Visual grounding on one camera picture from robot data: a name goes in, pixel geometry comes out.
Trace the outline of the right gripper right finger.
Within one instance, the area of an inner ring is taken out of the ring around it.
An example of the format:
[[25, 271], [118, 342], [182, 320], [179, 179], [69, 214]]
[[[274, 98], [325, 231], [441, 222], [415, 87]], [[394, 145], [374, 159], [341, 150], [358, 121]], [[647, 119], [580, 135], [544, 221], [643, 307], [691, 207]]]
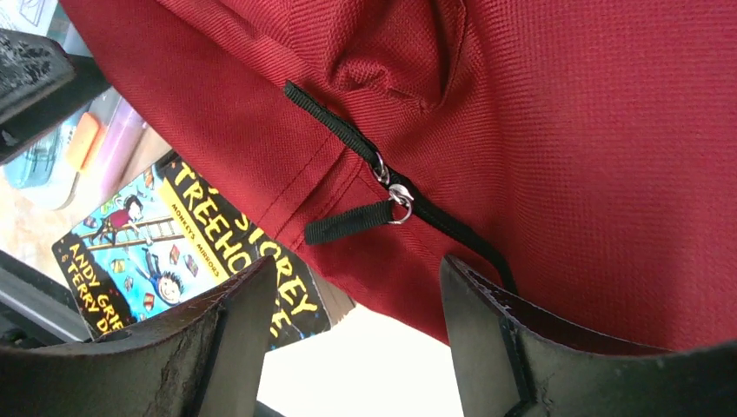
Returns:
[[467, 416], [733, 416], [736, 345], [674, 352], [566, 321], [451, 255], [442, 306]]

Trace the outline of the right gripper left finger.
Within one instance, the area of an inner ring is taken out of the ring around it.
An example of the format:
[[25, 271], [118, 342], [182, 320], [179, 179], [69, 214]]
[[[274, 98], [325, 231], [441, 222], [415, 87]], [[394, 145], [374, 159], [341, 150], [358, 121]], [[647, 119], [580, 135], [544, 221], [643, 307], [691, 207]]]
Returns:
[[4, 416], [270, 416], [258, 401], [276, 298], [264, 257], [89, 342], [1, 350]]

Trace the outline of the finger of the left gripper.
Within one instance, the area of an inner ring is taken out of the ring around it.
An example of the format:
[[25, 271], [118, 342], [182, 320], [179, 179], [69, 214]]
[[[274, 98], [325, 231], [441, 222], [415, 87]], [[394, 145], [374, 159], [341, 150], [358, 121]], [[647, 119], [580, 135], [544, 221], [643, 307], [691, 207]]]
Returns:
[[20, 155], [110, 87], [95, 60], [56, 41], [1, 30], [1, 163]]

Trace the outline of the Treehouse paperback book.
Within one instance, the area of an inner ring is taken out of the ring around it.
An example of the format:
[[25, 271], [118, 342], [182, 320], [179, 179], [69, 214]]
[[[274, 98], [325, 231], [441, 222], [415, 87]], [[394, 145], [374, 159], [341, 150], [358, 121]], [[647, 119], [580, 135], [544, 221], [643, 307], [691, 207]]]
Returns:
[[272, 348], [330, 330], [355, 306], [173, 152], [52, 252], [93, 337], [181, 305], [263, 257], [276, 263]]

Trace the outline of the red backpack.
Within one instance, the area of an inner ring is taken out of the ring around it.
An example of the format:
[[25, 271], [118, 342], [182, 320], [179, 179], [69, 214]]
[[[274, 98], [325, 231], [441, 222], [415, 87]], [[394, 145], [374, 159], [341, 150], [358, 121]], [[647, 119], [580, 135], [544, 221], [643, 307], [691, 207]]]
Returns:
[[66, 1], [113, 86], [367, 308], [452, 254], [604, 334], [736, 336], [733, 1]]

